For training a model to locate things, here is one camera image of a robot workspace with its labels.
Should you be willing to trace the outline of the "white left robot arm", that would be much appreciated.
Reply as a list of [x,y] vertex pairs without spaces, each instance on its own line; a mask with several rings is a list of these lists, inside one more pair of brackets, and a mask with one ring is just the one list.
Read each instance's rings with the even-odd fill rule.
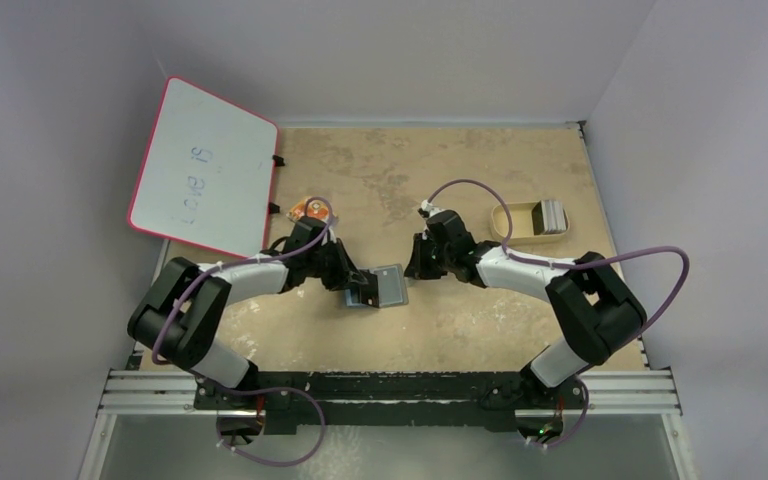
[[377,276],[354,265],[325,222],[303,218],[281,250],[225,266],[169,261],[131,315],[127,333],[158,359],[220,384],[220,397],[244,409],[257,399],[258,368],[218,340],[223,312],[243,300],[287,293],[309,278],[327,291],[356,290],[367,306],[379,304]]

